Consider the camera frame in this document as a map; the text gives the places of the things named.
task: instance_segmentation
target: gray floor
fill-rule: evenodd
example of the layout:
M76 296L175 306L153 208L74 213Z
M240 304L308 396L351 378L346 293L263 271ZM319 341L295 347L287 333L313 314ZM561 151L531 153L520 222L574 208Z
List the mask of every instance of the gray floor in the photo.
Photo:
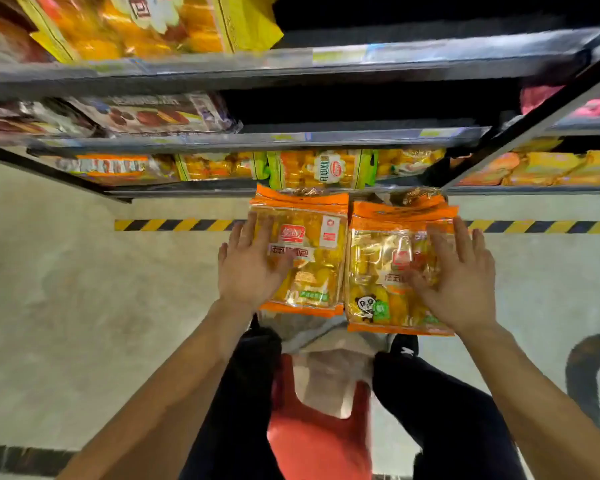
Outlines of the gray floor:
M600 219L600 196L454 201L466 219ZM79 449L214 299L225 233L114 233L114 218L240 218L246 209L234 199L123 205L0 166L0 444ZM489 235L488 245L499 320L564 389L569 351L600 333L600 235ZM425 337L420 348L485 388L458 339ZM374 403L374 471L408 474L415 453Z

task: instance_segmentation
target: panda cartoon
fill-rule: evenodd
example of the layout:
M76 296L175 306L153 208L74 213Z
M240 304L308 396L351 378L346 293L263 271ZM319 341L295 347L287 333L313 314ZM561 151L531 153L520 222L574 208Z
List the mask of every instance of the panda cartoon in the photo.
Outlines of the panda cartoon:
M374 322L374 305L376 304L376 295L371 294L356 298L356 305L362 312L363 322Z

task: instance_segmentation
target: black pants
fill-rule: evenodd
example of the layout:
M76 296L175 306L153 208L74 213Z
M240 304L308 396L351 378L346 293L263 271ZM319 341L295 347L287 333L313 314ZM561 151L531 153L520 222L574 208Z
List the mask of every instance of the black pants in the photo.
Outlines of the black pants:
M270 329L242 336L180 480L283 478L267 441L280 354L280 338ZM526 478L490 395L420 358L388 353L376 354L373 390L422 448L415 480ZM384 444L398 447L390 440Z

